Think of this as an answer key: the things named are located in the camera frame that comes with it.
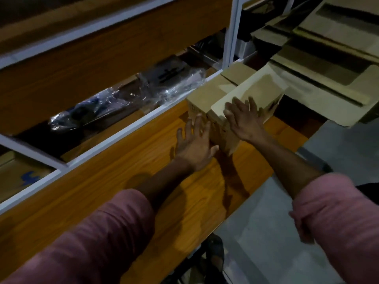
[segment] white shelf edge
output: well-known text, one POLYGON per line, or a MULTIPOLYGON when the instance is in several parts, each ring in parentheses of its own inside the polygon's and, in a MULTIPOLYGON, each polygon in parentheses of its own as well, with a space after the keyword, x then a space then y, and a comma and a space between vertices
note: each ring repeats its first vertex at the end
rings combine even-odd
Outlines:
POLYGON ((146 0, 134 6, 130 6, 126 9, 112 13, 108 16, 89 21, 88 23, 80 25, 76 28, 69 29, 49 38, 26 45, 25 47, 12 52, 7 52, 0 56, 0 69, 84 37, 116 23, 125 21, 172 1, 174 0, 146 0))
MULTIPOLYGON (((210 81, 215 76, 219 75, 222 70, 219 70, 212 74, 211 76, 206 78, 206 81, 210 81)), ((119 132, 115 133, 114 135, 110 136, 106 140, 102 141, 98 145, 94 146, 93 148, 89 149, 88 151, 84 152, 83 154, 79 155, 77 158, 73 159, 68 163, 68 167, 64 170, 55 170, 51 172, 49 175, 45 176, 41 180, 37 181, 36 183, 32 184, 31 186, 25 188, 24 190, 20 191, 19 193, 13 195, 9 199, 3 201, 0 203, 0 215, 6 212, 7 210, 11 209, 12 207, 16 206, 20 202, 24 201, 28 197, 32 196, 33 194, 37 193, 41 189, 45 188, 49 184, 51 184, 53 181, 56 181, 58 178, 61 178, 66 173, 72 171, 73 169, 77 168, 90 158, 94 157, 95 155, 99 154, 100 152, 106 150, 108 147, 113 145, 114 143, 118 142, 122 138, 126 137, 127 135, 133 133, 140 127, 147 124, 152 119, 155 119, 157 116, 161 115, 165 111, 168 111, 173 106, 177 105, 179 102, 184 100, 187 95, 189 95, 193 90, 190 90, 188 92, 183 93, 180 95, 180 97, 175 100, 174 102, 161 105, 160 107, 156 108, 154 111, 148 113, 147 115, 143 116, 139 120, 135 121, 134 123, 130 124, 126 128, 120 130, 119 132)))

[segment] left hand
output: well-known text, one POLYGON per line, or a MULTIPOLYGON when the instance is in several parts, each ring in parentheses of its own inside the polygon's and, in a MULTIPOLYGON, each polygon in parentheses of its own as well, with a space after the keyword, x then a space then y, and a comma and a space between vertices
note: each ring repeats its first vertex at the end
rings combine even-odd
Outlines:
POLYGON ((194 132, 192 134, 192 120, 188 119, 185 127, 185 138, 183 138, 181 128, 177 131, 178 148, 175 158, 187 161, 193 171, 199 171, 206 167, 219 149, 218 145, 211 148, 209 146, 210 121, 206 123, 202 134, 201 123, 200 114, 195 119, 194 132))

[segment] concrete floor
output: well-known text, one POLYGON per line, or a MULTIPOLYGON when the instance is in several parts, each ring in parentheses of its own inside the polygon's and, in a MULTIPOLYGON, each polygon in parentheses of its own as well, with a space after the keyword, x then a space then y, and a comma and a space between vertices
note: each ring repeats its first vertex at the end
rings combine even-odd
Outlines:
MULTIPOLYGON (((328 121, 298 153, 356 185, 379 182, 378 139, 379 119, 351 129, 328 121)), ((291 198, 273 176, 215 233, 251 284, 343 283, 318 245, 300 242, 290 210, 291 198)))

